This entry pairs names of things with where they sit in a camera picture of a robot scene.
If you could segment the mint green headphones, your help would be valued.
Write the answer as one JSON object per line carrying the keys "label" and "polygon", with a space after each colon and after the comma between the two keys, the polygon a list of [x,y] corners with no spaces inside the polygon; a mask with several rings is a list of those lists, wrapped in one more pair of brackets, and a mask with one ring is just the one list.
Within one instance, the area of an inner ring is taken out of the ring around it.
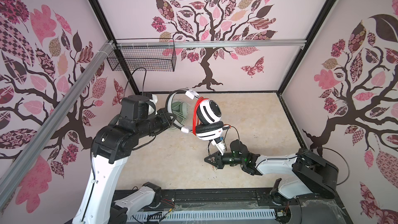
{"label": "mint green headphones", "polygon": [[176,116],[174,123],[180,123],[181,125],[184,125],[189,115],[189,104],[182,100],[177,100],[171,103],[171,110]]}

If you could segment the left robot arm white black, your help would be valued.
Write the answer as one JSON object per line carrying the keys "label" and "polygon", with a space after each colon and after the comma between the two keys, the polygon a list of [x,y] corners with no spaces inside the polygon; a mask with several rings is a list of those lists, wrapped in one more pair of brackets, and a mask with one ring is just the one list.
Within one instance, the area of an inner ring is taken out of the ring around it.
{"label": "left robot arm white black", "polygon": [[166,131],[174,118],[166,108],[157,109],[156,95],[144,93],[122,99],[121,112],[101,128],[90,149],[91,174],[74,224],[125,224],[146,206],[160,203],[161,187],[145,183],[119,200],[114,198],[123,167],[140,139]]}

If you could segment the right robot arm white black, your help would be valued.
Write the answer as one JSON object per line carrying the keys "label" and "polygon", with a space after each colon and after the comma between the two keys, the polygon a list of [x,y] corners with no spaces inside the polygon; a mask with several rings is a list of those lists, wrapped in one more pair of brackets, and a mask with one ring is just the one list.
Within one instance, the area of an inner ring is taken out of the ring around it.
{"label": "right robot arm white black", "polygon": [[302,195],[314,194],[324,199],[336,197],[339,169],[314,152],[300,148],[287,156],[265,156],[251,153],[241,141],[230,144],[230,152],[215,152],[204,161],[217,169],[239,165],[243,172],[255,176],[287,175],[276,179],[269,199],[277,205]]}

